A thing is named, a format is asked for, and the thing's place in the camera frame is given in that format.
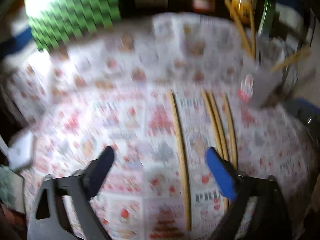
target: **yellow label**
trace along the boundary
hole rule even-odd
[[[257,0],[231,0],[233,6],[239,14],[239,18],[243,23],[250,23],[249,10],[255,11]]]

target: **green woven basket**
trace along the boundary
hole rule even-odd
[[[39,50],[94,33],[99,25],[111,27],[120,19],[118,0],[25,0],[25,7]]]

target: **patterned tablecloth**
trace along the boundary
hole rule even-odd
[[[268,51],[276,52],[274,44]],[[31,56],[25,72],[15,73],[8,84],[23,116],[36,122],[34,163],[21,173],[26,179],[27,214],[44,175],[68,176],[111,145],[114,166],[90,201],[113,239],[206,239],[223,215],[223,204],[204,162],[205,149],[216,145],[201,95],[205,88],[216,97],[229,147],[222,103],[222,94],[228,95],[239,170],[254,177],[277,177],[296,232],[312,193],[315,153],[300,123],[280,105],[255,110],[237,98],[244,62],[254,64],[243,56],[236,28],[228,21],[197,15],[123,23],[111,34],[56,54]],[[190,232],[170,89],[186,146]],[[76,235],[84,237],[71,199],[64,200]],[[247,209],[242,231],[252,210]]]

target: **wooden chopstick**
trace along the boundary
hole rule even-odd
[[[207,113],[208,113],[208,115],[210,117],[211,126],[213,127],[213,133],[214,133],[214,138],[215,138],[215,141],[216,141],[218,153],[219,153],[220,157],[223,159],[224,157],[223,157],[223,150],[222,150],[221,141],[220,141],[219,130],[218,130],[218,126],[217,126],[217,122],[216,122],[215,116],[213,114],[213,111],[211,110],[209,97],[208,97],[207,93],[205,92],[205,90],[202,90],[201,94],[202,94],[202,97],[203,97],[204,102],[205,102],[205,107],[207,109]]]
[[[185,145],[183,141],[183,134],[181,130],[180,119],[178,115],[178,109],[174,94],[169,90],[170,105],[173,114],[174,130],[177,138],[178,154],[180,162],[181,180],[183,187],[183,198],[185,204],[185,214],[186,214],[186,228],[188,231],[191,230],[191,196],[190,196],[190,182],[189,173],[187,165],[187,156],[185,151]]]
[[[250,29],[251,29],[252,57],[256,58],[256,30],[255,30],[255,27],[254,27],[254,18],[253,18],[252,6],[250,6],[250,8],[249,8],[249,17],[250,17]]]
[[[248,41],[248,38],[247,38],[247,35],[245,34],[245,31],[244,31],[244,28],[243,28],[243,25],[239,19],[239,16],[238,16],[238,13],[235,11],[235,9],[231,6],[231,2],[230,0],[224,0],[224,3],[226,5],[226,7],[228,8],[231,16],[233,17],[233,20],[236,22],[236,26],[238,28],[238,31],[240,33],[240,36],[242,38],[242,41],[243,41],[243,44],[244,44],[244,47],[248,53],[248,55],[250,55],[252,57],[252,49],[250,47],[250,44],[249,44],[249,41]]]
[[[299,60],[305,59],[309,57],[311,54],[310,46],[305,46],[302,49],[298,50],[296,53],[292,54],[291,56],[285,58],[282,62],[276,64],[270,69],[270,72],[278,71],[288,65],[297,63]]]
[[[237,145],[236,145],[236,135],[235,135],[235,127],[233,125],[233,119],[230,109],[230,104],[227,96],[223,95],[223,102],[226,106],[226,115],[228,121],[228,130],[230,135],[230,144],[231,144],[231,163],[236,170],[238,170],[238,153],[237,153]]]
[[[224,135],[223,127],[222,127],[222,122],[221,122],[221,117],[219,115],[219,110],[217,107],[216,100],[214,98],[214,95],[212,92],[208,92],[209,95],[209,100],[212,106],[213,114],[216,119],[217,127],[218,127],[218,133],[220,136],[220,142],[221,142],[221,147],[222,147],[222,152],[223,152],[223,158],[225,161],[229,160],[229,154],[228,154],[228,148],[227,148],[227,143],[226,143],[226,137]]]

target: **green sponge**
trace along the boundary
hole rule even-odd
[[[121,18],[118,0],[25,0],[31,33],[39,50],[52,49],[72,37],[110,28]]]

